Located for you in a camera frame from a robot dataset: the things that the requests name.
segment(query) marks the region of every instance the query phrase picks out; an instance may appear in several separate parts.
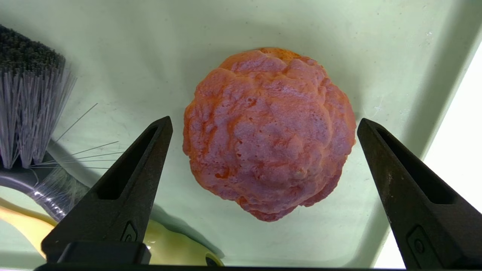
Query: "porous texture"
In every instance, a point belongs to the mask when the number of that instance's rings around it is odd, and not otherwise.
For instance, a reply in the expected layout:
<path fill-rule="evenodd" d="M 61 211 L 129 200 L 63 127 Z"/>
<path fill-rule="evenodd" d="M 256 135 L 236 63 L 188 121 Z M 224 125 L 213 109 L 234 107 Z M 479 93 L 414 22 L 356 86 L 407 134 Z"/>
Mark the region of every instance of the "porous texture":
<path fill-rule="evenodd" d="M 228 57 L 184 124 L 197 182 L 263 221 L 326 198 L 355 144 L 348 97 L 316 61 L 279 48 Z"/>

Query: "sea sponge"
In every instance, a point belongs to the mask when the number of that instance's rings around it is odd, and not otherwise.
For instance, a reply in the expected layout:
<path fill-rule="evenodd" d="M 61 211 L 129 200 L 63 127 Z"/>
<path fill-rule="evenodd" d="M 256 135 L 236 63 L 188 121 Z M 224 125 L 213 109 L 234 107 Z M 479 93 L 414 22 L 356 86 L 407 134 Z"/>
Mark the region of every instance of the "sea sponge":
<path fill-rule="evenodd" d="M 183 150 L 203 188 L 275 221 L 336 187 L 355 116 L 315 60 L 279 48 L 235 54 L 194 96 Z"/>

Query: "yellow object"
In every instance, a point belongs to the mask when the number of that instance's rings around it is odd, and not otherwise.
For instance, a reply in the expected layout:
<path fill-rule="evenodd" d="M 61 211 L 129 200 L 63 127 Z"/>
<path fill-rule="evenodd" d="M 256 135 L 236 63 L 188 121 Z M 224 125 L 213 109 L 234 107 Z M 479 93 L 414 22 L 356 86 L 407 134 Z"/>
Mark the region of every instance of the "yellow object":
<path fill-rule="evenodd" d="M 144 243 L 151 252 L 150 264 L 205 266 L 206 258 L 210 258 L 216 265 L 223 266 L 223 262 L 205 246 L 154 220 L 147 224 Z"/>
<path fill-rule="evenodd" d="M 57 225 L 51 217 L 30 211 L 0 198 L 0 219 L 21 232 L 45 258 L 42 240 Z M 221 260 L 202 244 L 189 237 L 170 231 L 154 220 L 147 224 L 144 243 L 151 253 L 150 264 L 205 266 L 206 258 L 222 266 Z"/>
<path fill-rule="evenodd" d="M 30 211 L 0 198 L 0 218 L 17 228 L 45 258 L 40 244 L 57 225 L 51 217 Z"/>

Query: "brush bristle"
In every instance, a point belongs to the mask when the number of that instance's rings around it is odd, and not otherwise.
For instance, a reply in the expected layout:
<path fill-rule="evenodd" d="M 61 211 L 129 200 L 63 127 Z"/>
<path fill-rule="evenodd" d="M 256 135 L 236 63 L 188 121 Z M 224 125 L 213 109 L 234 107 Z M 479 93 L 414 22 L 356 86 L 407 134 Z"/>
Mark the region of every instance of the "brush bristle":
<path fill-rule="evenodd" d="M 0 157 L 39 163 L 73 88 L 65 58 L 0 25 Z"/>

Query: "gray brush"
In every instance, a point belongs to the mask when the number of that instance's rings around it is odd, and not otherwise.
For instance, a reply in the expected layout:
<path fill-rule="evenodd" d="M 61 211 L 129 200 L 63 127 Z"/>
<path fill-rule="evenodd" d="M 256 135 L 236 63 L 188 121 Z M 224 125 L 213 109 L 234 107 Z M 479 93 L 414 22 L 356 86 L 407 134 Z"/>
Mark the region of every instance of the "gray brush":
<path fill-rule="evenodd" d="M 51 162 L 47 146 L 75 83 L 66 60 L 0 25 L 0 185 L 18 190 L 60 221 L 88 187 Z"/>

